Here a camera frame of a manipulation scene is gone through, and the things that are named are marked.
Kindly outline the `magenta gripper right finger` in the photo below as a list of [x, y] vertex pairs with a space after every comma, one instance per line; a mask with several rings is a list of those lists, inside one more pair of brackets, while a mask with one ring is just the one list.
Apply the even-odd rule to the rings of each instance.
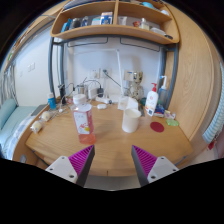
[[156, 157], [135, 145], [132, 146], [131, 155], [141, 187], [178, 171], [165, 156]]

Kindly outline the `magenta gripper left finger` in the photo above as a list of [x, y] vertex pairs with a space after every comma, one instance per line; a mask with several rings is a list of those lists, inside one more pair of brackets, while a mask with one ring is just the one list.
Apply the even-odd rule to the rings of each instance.
[[95, 147], [90, 145], [69, 157], [60, 156], [47, 168], [47, 171], [83, 187], [94, 156]]

